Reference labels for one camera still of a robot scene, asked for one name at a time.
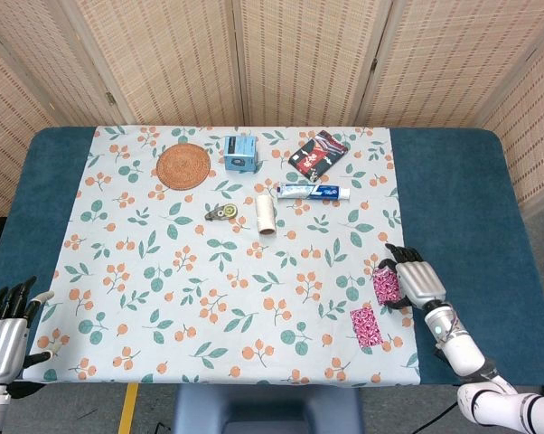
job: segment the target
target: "blue box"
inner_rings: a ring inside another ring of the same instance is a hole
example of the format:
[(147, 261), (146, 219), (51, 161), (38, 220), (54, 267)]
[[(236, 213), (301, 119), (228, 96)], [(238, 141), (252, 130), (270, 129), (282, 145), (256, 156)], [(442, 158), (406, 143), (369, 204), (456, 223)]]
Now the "blue box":
[(256, 172), (258, 152), (254, 136), (226, 136), (224, 139), (224, 165), (226, 170)]

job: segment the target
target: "cardboard tube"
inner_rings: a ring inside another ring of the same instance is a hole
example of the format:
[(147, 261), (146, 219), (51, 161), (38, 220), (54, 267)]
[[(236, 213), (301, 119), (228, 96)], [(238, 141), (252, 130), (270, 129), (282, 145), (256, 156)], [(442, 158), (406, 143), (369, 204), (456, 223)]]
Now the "cardboard tube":
[(274, 218), (274, 203), (268, 194), (256, 197), (256, 217), (258, 232), (262, 235), (270, 235), (276, 232), (276, 219)]

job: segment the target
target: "woven placemat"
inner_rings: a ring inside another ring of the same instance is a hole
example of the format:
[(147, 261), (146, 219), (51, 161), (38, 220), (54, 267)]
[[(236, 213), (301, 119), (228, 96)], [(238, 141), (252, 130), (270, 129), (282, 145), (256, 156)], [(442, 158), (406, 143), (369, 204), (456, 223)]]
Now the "woven placemat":
[(172, 190), (189, 190), (203, 182), (210, 172), (210, 157), (191, 143), (166, 149), (157, 160), (157, 177)]

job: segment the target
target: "toothpaste tube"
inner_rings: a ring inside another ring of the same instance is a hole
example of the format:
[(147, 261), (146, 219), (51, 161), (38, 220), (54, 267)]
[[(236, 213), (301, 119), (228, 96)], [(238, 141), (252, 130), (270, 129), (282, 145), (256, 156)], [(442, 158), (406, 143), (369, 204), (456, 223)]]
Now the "toothpaste tube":
[(337, 201), (351, 198), (350, 188), (336, 185), (280, 184), (277, 187), (278, 199), (328, 199)]

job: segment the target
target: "pink fabric item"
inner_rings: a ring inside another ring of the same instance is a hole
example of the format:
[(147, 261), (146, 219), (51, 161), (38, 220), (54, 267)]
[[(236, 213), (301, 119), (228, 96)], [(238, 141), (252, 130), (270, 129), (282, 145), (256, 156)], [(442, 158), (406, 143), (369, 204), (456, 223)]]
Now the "pink fabric item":
[(377, 318), (374, 317), (371, 307), (352, 310), (352, 328), (361, 348), (382, 344)]
[(372, 284), (381, 306), (385, 301), (399, 301), (401, 299), (397, 275), (389, 267), (375, 269), (372, 273)]

